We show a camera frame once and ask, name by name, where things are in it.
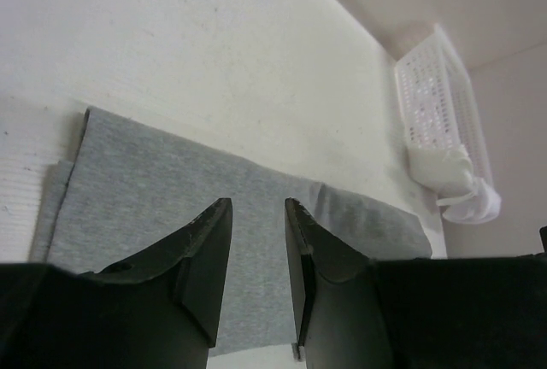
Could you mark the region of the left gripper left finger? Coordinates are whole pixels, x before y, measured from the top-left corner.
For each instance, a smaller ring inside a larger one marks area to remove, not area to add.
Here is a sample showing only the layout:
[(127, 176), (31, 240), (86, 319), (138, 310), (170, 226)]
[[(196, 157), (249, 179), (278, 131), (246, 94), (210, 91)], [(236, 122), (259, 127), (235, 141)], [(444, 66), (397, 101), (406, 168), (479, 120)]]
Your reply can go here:
[(232, 203), (107, 266), (1, 267), (4, 368), (204, 368), (215, 346)]

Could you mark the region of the grey tank top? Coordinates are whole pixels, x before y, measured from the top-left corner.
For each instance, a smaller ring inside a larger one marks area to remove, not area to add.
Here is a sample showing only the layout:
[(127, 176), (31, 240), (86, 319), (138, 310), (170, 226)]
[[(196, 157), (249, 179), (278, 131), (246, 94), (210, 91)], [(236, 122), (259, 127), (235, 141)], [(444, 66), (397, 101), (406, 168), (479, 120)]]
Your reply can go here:
[(100, 271), (230, 198), (231, 252), (215, 355), (295, 340), (288, 197), (368, 257), (432, 255), (417, 216), (370, 196), (280, 173), (100, 108), (88, 108), (75, 131), (74, 160), (59, 161), (47, 176), (30, 260)]

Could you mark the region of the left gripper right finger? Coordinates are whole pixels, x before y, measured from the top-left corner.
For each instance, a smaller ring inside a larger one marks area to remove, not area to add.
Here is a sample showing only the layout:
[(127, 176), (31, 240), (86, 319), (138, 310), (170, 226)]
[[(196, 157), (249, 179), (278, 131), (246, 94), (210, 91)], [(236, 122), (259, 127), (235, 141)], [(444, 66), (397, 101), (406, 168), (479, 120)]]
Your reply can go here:
[(285, 200), (297, 340), (309, 368), (543, 368), (546, 256), (377, 261)]

